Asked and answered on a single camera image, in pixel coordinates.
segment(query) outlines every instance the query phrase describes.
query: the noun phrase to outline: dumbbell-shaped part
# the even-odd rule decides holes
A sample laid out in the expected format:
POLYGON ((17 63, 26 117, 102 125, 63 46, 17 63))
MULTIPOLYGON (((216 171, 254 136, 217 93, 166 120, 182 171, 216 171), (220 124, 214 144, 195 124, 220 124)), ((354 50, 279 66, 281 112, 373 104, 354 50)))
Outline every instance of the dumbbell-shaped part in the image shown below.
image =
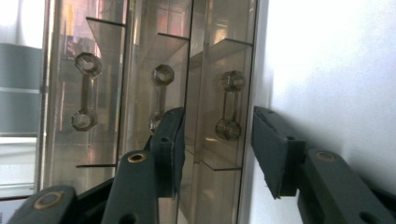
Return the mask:
POLYGON ((94 79, 101 74, 102 65, 91 53, 81 53, 75 59, 75 67, 83 75, 81 86, 81 109, 72 116, 72 126, 78 132, 87 132, 97 123, 97 114, 93 110, 92 89, 94 79))
POLYGON ((241 135, 241 126, 236 121, 237 106, 238 106, 238 92, 245 87, 245 78, 242 72, 231 71, 223 73, 220 76, 220 84, 224 89, 224 105, 221 120, 216 124, 216 135, 224 140, 236 140, 241 135), (232 102, 231 117, 226 118, 226 110, 229 108, 227 104, 232 102))
POLYGON ((167 64, 160 64, 152 71, 151 81, 155 85, 155 108, 150 116, 148 127, 155 133, 165 112, 166 86, 175 79, 175 71, 167 64))

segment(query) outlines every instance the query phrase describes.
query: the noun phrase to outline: circular hole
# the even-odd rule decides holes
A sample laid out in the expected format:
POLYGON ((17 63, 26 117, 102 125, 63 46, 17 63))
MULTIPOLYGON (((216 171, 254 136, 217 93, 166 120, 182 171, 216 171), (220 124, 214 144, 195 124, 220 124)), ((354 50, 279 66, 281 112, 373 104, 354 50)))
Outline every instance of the circular hole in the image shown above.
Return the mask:
POLYGON ((75 67, 84 76, 96 77, 101 73, 99 59, 91 53, 83 52, 76 58, 75 67))
POLYGON ((123 216, 119 221, 119 224, 135 224, 135 223, 136 223, 136 218, 134 217, 134 215, 123 216))
POLYGON ((167 86, 175 78, 175 72, 169 65, 161 64, 153 72, 151 80, 156 86, 167 86))
POLYGON ((134 154, 128 157, 128 162, 141 162, 146 159, 146 155, 143 153, 134 154))
POLYGON ((381 223, 381 221, 377 217, 375 217, 367 212, 362 212, 360 214, 360 217, 361 217, 361 220, 363 220, 367 224, 380 224, 381 223))
POLYGON ((137 155, 134 155, 134 156, 132 156, 132 160, 134 160, 134 161, 140 161, 140 160, 142 160, 142 155, 140 155, 140 154, 137 154, 137 155))
POLYGON ((322 161, 335 161, 334 155, 329 152, 317 152, 316 155, 322 161))
POLYGON ((47 193, 35 201, 35 209, 46 209, 54 206, 62 200, 64 194, 61 191, 47 193))

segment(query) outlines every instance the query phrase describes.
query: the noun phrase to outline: acrylic shelf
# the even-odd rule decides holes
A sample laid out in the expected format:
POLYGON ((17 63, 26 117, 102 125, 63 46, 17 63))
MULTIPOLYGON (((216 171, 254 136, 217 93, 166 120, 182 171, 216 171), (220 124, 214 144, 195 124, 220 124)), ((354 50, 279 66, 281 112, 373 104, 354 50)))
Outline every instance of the acrylic shelf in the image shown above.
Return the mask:
MULTIPOLYGON (((233 55, 241 50, 251 49, 252 46, 252 44, 246 42, 225 38, 215 45, 210 46, 207 55, 210 62, 215 62, 219 59, 233 55)), ((202 60, 202 52, 190 57, 190 69, 202 66, 202 60)))
POLYGON ((195 152, 194 145, 187 145, 186 144, 186 151, 190 152, 191 155, 194 155, 194 152, 195 152))
POLYGON ((77 165, 76 168, 116 168, 117 164, 84 164, 84 165, 77 165))
POLYGON ((192 68, 197 68, 202 66, 202 52, 199 52, 195 54, 194 56, 190 57, 190 67, 189 69, 192 68))
POLYGON ((213 171, 242 170, 241 166, 237 166, 230 161, 226 161, 221 156, 207 149, 203 149, 201 151, 201 162, 213 171))
POLYGON ((158 33, 146 54, 146 59, 167 62, 188 42, 189 39, 186 37, 158 33))
POLYGON ((121 54, 123 52, 122 40, 125 33, 125 24, 92 17, 87 17, 86 20, 102 53, 121 54))

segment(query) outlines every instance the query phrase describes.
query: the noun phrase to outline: black plastic arm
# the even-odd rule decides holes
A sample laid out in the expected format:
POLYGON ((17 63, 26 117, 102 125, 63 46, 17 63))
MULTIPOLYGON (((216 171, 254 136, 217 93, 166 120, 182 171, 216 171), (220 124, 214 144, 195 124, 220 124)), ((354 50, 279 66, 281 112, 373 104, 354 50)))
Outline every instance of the black plastic arm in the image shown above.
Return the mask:
POLYGON ((78 197, 67 186, 29 197, 9 224, 158 223, 158 198, 180 189, 184 164, 184 108, 167 111, 144 150, 125 154, 114 178, 78 197))
POLYGON ((387 201, 384 206, 342 157, 306 148, 274 111, 254 108, 252 146, 274 198, 300 190, 298 205, 305 224, 396 223, 388 210, 394 209, 394 196, 380 194, 381 201, 387 201))

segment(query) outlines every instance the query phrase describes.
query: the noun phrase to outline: metal ring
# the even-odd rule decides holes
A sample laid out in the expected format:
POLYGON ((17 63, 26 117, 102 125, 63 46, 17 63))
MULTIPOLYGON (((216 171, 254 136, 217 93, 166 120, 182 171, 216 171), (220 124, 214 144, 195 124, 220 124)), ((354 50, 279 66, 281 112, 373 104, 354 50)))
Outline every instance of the metal ring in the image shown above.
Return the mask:
POLYGON ((175 71, 167 64, 160 64, 152 71, 151 81, 156 86, 167 86, 175 79, 175 71))
POLYGON ((102 72, 102 64, 91 53, 80 53, 75 59, 75 67, 84 76, 97 77, 102 72))
POLYGON ((315 154, 317 155, 318 159, 322 161, 335 161, 335 157, 332 153, 320 151, 315 154))
POLYGON ((141 162, 147 158, 146 154, 144 153, 137 153, 128 157, 128 162, 141 162))
POLYGON ((59 203, 62 200, 62 197, 64 196, 64 193, 62 191, 53 191, 50 193, 47 193, 41 197, 39 197, 36 201, 35 201, 35 209, 47 209, 49 207, 54 206, 55 204, 59 203), (49 202, 49 203, 44 203, 44 200, 50 196, 55 196, 55 200, 49 202))

